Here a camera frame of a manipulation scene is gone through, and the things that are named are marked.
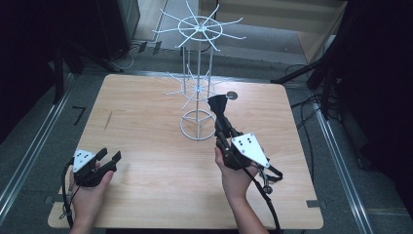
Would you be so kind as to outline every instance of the table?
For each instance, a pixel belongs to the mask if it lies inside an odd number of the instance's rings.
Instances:
[[[102,163],[122,152],[96,227],[236,228],[214,162],[215,137],[186,137],[179,122],[195,102],[181,110],[186,97],[165,95],[179,87],[171,78],[105,78],[78,145],[91,152],[107,147]],[[282,229],[321,228],[320,209],[307,205],[317,196],[284,87],[226,81],[215,85],[215,91],[239,95],[228,101],[225,115],[238,131],[255,133],[271,164],[284,174],[270,195]],[[207,128],[213,128],[210,122]],[[253,184],[247,199],[264,225],[274,228],[270,210]],[[51,210],[51,227],[68,226],[58,218],[61,206],[55,203]]]
[[[199,3],[200,16],[209,16],[216,5],[210,0]],[[240,24],[297,31],[307,62],[312,62],[335,34],[346,6],[347,1],[337,0],[220,0],[216,20],[243,18]]]

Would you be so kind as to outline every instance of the wooden tabletop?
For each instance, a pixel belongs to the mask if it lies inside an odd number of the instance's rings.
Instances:
[[[244,82],[214,87],[219,94],[238,94],[228,100],[225,116],[237,131],[255,133],[270,163],[283,172],[284,179],[272,185],[270,195],[282,229],[321,228],[320,209],[307,205],[317,197],[284,87]],[[171,78],[105,78],[78,145],[91,152],[106,147],[109,153],[102,164],[122,152],[96,227],[236,228],[214,162],[215,137],[196,141],[181,132],[181,117],[195,109],[196,102],[181,110],[187,101],[183,94],[165,95],[179,90],[180,83]],[[200,108],[208,110],[204,102]],[[213,131],[209,122],[203,133]],[[275,227],[254,184],[247,199],[264,225]],[[68,226],[58,218],[61,206],[54,204],[51,227]]]

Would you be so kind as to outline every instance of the rotating display stand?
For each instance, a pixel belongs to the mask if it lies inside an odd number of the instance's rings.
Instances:
[[[185,113],[180,121],[180,129],[181,132],[186,135],[187,137],[194,139],[194,140],[204,140],[212,137],[215,133],[213,128],[212,132],[207,132],[206,134],[202,131],[203,123],[212,120],[215,121],[214,116],[200,108],[200,102],[204,102],[206,106],[207,99],[210,95],[217,95],[215,92],[214,86],[222,83],[212,83],[210,80],[210,74],[212,70],[212,58],[213,58],[213,51],[219,51],[216,46],[214,45],[214,41],[219,38],[220,36],[226,36],[238,40],[245,39],[245,37],[236,37],[229,34],[224,33],[224,25],[233,24],[241,21],[242,19],[230,22],[218,22],[217,20],[213,19],[212,16],[216,14],[219,8],[219,4],[216,5],[215,10],[210,14],[209,17],[200,17],[195,16],[192,12],[191,8],[189,7],[188,1],[186,1],[186,5],[188,10],[191,14],[190,17],[185,19],[179,19],[174,16],[171,16],[165,13],[162,9],[160,11],[163,15],[175,19],[178,21],[177,28],[167,29],[167,30],[160,30],[155,31],[155,33],[164,33],[164,32],[171,32],[171,31],[179,31],[179,33],[183,36],[183,41],[180,45],[176,46],[176,48],[181,48],[182,53],[182,78],[178,78],[169,73],[169,76],[177,80],[181,83],[180,91],[167,93],[166,95],[175,95],[175,94],[183,94],[187,101],[181,108],[183,110],[189,104],[189,102],[194,101],[196,103],[196,108],[193,110],[188,111]],[[196,52],[198,53],[198,60],[197,60],[197,74],[194,75],[191,71],[190,67],[190,60],[191,60],[191,42],[198,43],[198,48]],[[206,72],[205,75],[201,74],[201,45],[203,42],[208,42],[209,46],[211,47],[209,53],[209,70]],[[196,131],[190,134],[190,131],[186,128],[185,122],[189,122],[196,125]]]

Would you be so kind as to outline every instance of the gray floor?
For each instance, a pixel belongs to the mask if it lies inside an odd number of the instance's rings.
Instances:
[[[177,13],[169,5],[170,13]],[[300,66],[289,68],[293,64],[305,63],[294,32],[268,30],[250,26],[240,26],[232,29],[234,34],[245,34],[251,41],[238,41],[236,44],[228,41],[217,43],[221,54],[214,57],[212,74],[229,77],[245,82],[269,83],[270,79],[281,78],[285,72],[292,72]],[[173,35],[163,35],[158,40],[163,41],[162,50],[153,55],[153,49],[147,48],[138,53],[131,53],[133,65],[125,70],[126,74],[156,74],[154,72],[179,73],[182,71],[182,60],[179,51],[172,51],[176,42]],[[115,61],[121,66],[129,66],[131,59],[128,55]],[[54,90],[47,92],[33,109],[20,121],[9,137],[0,145],[0,191],[7,190],[9,181],[21,178],[24,183],[16,187],[19,191],[16,197],[11,197],[14,203],[1,211],[0,233],[67,233],[67,229],[53,229],[47,223],[52,204],[45,202],[48,196],[57,193],[60,187],[60,174],[63,164],[71,157],[77,142],[86,125],[88,116],[93,108],[99,87],[108,74],[94,63],[85,62],[86,70],[83,75],[68,76],[66,90],[68,95],[61,103],[61,109],[53,109]],[[305,100],[311,94],[305,87],[306,75],[285,84],[290,103]],[[75,125],[79,110],[73,106],[86,107],[86,112]],[[303,108],[303,116],[308,116],[314,106],[309,103]],[[43,138],[36,137],[42,123],[56,111],[59,115],[52,118],[50,132]],[[297,124],[301,122],[299,107],[292,109]],[[400,198],[394,190],[393,183],[380,172],[367,172],[359,168],[357,157],[343,126],[330,120],[332,133],[339,146],[339,152],[348,169],[351,180],[357,190],[361,204],[367,213],[371,225],[371,233],[413,233],[413,222],[403,207]],[[308,139],[311,140],[314,155],[314,187],[319,200],[323,204],[322,215],[324,227],[320,230],[307,230],[306,233],[361,233],[357,226],[354,208],[349,203],[349,196],[342,183],[337,165],[333,160],[330,145],[326,142],[324,132],[317,115],[306,121],[309,137],[304,128],[300,135],[309,169],[312,167],[311,150]],[[32,141],[40,142],[39,148],[30,147]],[[19,170],[20,162],[26,162],[28,168]],[[5,197],[0,198],[4,205]],[[285,233],[301,233],[301,230],[286,230]]]

